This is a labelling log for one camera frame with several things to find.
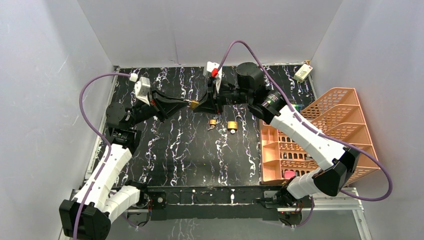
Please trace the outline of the colored marker pack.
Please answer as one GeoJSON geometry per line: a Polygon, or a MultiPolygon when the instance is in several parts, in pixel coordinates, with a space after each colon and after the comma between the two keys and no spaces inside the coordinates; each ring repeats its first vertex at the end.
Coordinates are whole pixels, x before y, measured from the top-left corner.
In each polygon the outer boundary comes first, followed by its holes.
{"type": "Polygon", "coordinates": [[[291,106],[299,113],[302,111],[303,108],[302,104],[292,104],[291,106]]]}

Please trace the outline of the white box in corner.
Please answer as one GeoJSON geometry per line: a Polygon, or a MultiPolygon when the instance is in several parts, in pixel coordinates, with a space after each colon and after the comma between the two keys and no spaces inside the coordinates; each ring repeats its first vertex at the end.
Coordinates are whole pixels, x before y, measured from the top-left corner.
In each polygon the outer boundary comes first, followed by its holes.
{"type": "Polygon", "coordinates": [[[311,71],[313,70],[313,67],[309,64],[304,63],[294,74],[293,78],[299,82],[303,83],[306,78],[310,75],[311,71]]]}

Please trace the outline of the orange mesh file rack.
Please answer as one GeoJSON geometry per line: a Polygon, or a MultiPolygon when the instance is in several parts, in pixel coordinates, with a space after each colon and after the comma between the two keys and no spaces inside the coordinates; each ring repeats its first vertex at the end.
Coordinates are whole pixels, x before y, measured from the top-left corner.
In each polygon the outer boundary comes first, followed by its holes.
{"type": "Polygon", "coordinates": [[[334,87],[301,111],[325,135],[354,145],[377,159],[354,88],[334,87]]]}

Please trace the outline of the pink eraser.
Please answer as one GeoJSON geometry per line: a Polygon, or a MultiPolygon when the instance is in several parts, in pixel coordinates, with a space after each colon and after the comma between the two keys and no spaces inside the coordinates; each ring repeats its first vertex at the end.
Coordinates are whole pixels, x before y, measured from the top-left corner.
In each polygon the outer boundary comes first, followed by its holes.
{"type": "Polygon", "coordinates": [[[293,177],[296,177],[297,173],[294,170],[284,170],[283,173],[282,173],[282,176],[283,176],[284,179],[289,180],[293,177]]]}

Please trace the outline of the orange desk organizer tray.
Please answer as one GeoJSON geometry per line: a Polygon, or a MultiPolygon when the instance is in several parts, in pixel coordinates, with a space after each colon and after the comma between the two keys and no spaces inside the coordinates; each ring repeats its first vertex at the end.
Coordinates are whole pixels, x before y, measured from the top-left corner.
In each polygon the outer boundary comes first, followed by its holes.
{"type": "Polygon", "coordinates": [[[261,183],[282,185],[289,179],[283,178],[284,170],[293,170],[302,176],[319,166],[291,137],[280,130],[259,121],[261,150],[261,183]]]}

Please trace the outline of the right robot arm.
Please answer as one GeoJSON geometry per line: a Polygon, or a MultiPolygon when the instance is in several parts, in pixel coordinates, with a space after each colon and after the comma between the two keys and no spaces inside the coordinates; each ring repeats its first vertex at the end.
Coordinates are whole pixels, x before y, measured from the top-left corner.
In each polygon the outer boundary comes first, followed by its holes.
{"type": "Polygon", "coordinates": [[[335,197],[355,172],[360,151],[330,140],[293,107],[277,89],[267,88],[265,71],[253,62],[236,67],[237,85],[222,80],[216,62],[207,62],[203,75],[208,79],[207,92],[194,112],[220,114],[225,105],[247,104],[258,119],[283,132],[305,150],[318,165],[316,170],[295,176],[282,188],[282,202],[295,207],[303,197],[315,193],[335,197]]]}

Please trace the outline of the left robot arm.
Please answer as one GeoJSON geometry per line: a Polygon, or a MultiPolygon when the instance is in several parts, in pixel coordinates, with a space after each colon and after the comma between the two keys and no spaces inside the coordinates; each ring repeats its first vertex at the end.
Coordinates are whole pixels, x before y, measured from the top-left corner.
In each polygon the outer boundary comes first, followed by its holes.
{"type": "Polygon", "coordinates": [[[134,126],[150,118],[164,121],[187,107],[190,100],[151,90],[132,107],[111,102],[106,109],[107,145],[100,162],[84,186],[71,200],[59,206],[62,229],[74,240],[104,240],[112,223],[130,207],[145,208],[150,202],[147,184],[128,180],[116,193],[113,186],[123,167],[140,145],[134,126]]]}

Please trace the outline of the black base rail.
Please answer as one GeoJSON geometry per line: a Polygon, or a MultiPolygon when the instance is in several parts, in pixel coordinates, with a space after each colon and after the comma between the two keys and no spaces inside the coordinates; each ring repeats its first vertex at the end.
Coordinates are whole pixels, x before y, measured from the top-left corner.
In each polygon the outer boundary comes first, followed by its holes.
{"type": "Polygon", "coordinates": [[[299,223],[312,201],[282,194],[280,185],[150,186],[154,221],[176,219],[262,219],[299,223]]]}

